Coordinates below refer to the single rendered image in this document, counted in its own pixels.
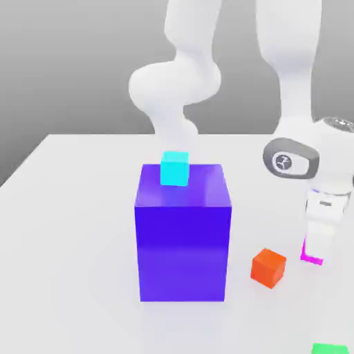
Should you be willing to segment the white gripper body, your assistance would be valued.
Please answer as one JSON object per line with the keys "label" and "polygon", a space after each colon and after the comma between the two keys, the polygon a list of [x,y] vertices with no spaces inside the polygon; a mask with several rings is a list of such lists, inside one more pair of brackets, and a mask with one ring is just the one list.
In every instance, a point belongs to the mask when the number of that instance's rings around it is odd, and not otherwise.
{"label": "white gripper body", "polygon": [[310,190],[306,199],[306,216],[321,222],[337,224],[341,221],[351,193],[331,194],[319,190]]}

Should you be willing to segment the small magenta cube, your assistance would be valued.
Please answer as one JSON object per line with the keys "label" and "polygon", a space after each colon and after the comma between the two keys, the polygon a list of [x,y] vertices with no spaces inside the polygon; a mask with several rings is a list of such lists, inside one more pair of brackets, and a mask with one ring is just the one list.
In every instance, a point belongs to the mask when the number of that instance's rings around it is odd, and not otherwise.
{"label": "small magenta cube", "polygon": [[302,261],[306,261],[308,263],[312,263],[312,264],[319,265],[319,266],[322,266],[323,262],[324,262],[323,259],[319,259],[319,258],[316,258],[316,257],[308,256],[306,254],[306,240],[304,240],[303,245],[302,245],[300,259]]}

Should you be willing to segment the small orange cube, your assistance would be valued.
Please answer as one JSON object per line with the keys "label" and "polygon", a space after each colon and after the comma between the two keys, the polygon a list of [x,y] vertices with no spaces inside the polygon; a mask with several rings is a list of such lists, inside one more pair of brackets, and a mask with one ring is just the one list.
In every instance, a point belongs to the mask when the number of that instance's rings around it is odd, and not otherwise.
{"label": "small orange cube", "polygon": [[286,258],[284,256],[264,248],[252,260],[250,277],[273,289],[283,277],[285,267]]}

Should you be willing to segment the small green cube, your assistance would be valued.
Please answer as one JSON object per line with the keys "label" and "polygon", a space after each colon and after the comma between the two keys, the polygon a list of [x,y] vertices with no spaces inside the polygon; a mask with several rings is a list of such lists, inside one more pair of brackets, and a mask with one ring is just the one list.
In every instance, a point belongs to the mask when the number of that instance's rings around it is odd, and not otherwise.
{"label": "small green cube", "polygon": [[350,354],[348,347],[338,344],[314,343],[311,354]]}

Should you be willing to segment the small cyan cube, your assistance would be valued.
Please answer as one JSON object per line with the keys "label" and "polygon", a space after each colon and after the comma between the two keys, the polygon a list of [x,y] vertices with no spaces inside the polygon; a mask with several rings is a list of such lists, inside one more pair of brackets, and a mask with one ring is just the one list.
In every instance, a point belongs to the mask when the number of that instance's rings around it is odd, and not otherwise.
{"label": "small cyan cube", "polygon": [[185,187],[189,180],[189,153],[165,151],[160,162],[160,184]]}

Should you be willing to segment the large purple box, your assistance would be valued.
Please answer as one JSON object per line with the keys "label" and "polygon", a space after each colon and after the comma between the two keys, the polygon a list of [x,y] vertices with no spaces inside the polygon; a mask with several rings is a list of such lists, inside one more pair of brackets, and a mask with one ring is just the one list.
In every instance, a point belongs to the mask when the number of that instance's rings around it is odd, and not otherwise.
{"label": "large purple box", "polygon": [[191,165],[186,187],[142,166],[134,206],[141,301],[223,301],[232,203],[220,165]]}

